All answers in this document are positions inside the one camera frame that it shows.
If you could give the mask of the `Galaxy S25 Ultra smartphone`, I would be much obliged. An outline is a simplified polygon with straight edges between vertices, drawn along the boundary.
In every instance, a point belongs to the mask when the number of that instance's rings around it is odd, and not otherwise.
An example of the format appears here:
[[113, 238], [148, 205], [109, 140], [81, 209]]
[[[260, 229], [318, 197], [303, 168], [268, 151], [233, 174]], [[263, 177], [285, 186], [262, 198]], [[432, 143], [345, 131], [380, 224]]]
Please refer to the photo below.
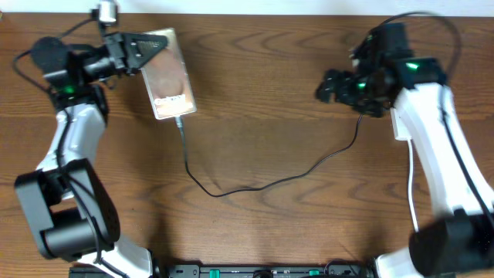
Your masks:
[[167, 46], [142, 69], [154, 117], [165, 120], [197, 111], [188, 71], [173, 28], [148, 32], [167, 39]]

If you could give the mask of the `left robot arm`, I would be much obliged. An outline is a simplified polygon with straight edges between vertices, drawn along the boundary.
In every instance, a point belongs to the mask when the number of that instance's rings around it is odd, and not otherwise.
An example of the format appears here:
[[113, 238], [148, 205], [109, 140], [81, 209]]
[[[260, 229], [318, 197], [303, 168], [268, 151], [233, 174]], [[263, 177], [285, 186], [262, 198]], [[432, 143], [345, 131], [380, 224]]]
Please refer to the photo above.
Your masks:
[[92, 265], [113, 277], [166, 276], [149, 249], [121, 235], [93, 163], [108, 125], [103, 83], [137, 73], [167, 45], [163, 36], [115, 32], [100, 47], [47, 36], [30, 49], [48, 83], [57, 128], [36, 170], [15, 180], [15, 193], [44, 258]]

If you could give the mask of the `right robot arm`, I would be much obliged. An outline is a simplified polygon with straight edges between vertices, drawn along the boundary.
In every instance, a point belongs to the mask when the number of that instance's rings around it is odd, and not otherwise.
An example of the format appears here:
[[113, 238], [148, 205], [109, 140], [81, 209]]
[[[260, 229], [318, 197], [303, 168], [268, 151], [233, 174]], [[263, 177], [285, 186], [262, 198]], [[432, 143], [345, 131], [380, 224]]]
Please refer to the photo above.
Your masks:
[[389, 111], [394, 134], [418, 154], [435, 215], [408, 245], [378, 256], [375, 277], [434, 277], [493, 265], [493, 190], [480, 172], [458, 121], [449, 71], [418, 58], [402, 23], [383, 23], [351, 55], [354, 70], [326, 72], [316, 91], [360, 114]]

